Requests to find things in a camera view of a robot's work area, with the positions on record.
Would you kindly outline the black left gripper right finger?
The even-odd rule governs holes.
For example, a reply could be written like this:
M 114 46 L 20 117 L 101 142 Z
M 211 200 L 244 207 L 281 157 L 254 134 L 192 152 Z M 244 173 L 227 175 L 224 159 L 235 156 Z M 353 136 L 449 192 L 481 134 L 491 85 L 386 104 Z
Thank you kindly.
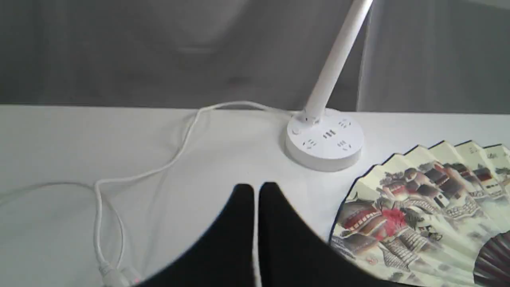
M 275 182 L 259 192 L 257 245 L 263 287 L 390 287 L 337 254 Z

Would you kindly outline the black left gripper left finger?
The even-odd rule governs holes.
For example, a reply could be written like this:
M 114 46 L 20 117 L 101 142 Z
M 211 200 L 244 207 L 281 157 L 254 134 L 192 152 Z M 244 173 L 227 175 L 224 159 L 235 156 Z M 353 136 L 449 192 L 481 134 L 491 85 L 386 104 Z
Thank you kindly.
M 209 229 L 178 259 L 141 287 L 253 287 L 253 187 L 235 185 Z

